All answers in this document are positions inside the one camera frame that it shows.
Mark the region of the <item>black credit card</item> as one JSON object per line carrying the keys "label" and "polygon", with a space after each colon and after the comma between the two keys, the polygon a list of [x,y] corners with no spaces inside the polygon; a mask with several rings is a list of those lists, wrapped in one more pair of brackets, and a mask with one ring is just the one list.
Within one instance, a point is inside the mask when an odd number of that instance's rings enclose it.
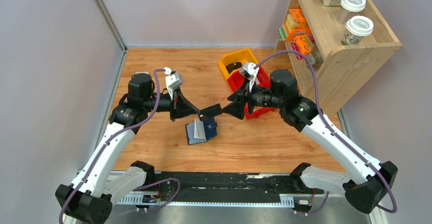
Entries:
{"label": "black credit card", "polygon": [[210,118],[214,118],[223,113],[221,105],[219,103],[201,109],[198,113],[198,118],[200,121],[205,121]]}

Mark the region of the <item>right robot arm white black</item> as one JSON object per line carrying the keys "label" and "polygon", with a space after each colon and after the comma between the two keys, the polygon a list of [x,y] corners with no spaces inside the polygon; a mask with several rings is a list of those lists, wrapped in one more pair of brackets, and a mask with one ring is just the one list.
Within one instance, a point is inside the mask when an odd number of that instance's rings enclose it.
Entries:
{"label": "right robot arm white black", "polygon": [[262,88],[244,79],[242,86],[228,97],[222,111],[242,120],[245,107],[276,108],[283,121],[324,148],[346,173],[299,164],[292,174],[298,187],[320,189],[344,196],[358,211],[369,214],[391,193],[398,172],[391,161],[380,162],[344,135],[310,99],[299,94],[297,81],[286,69],[270,74],[271,86]]}

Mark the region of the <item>navy blue card holder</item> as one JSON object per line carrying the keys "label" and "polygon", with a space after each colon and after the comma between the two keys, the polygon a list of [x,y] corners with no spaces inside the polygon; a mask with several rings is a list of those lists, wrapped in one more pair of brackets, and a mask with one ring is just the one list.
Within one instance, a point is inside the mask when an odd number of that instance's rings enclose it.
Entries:
{"label": "navy blue card holder", "polygon": [[185,125],[186,139],[188,145],[205,143],[218,135],[218,124],[215,118],[204,121],[195,119],[193,123]]}

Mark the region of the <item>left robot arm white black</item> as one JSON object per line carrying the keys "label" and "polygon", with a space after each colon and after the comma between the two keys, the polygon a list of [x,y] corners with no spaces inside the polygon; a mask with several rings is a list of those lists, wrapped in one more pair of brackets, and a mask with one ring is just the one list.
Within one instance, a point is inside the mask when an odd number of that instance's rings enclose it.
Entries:
{"label": "left robot arm white black", "polygon": [[105,223],[123,197],[145,184],[154,185],[148,179],[153,166],[141,161],[112,181],[108,177],[125,147],[156,112],[168,112],[172,121],[199,112],[182,94],[182,84],[181,74],[168,67],[156,69],[152,75],[139,72],[131,77],[94,153],[69,185],[61,184],[56,190],[61,206],[59,223],[71,218]]}

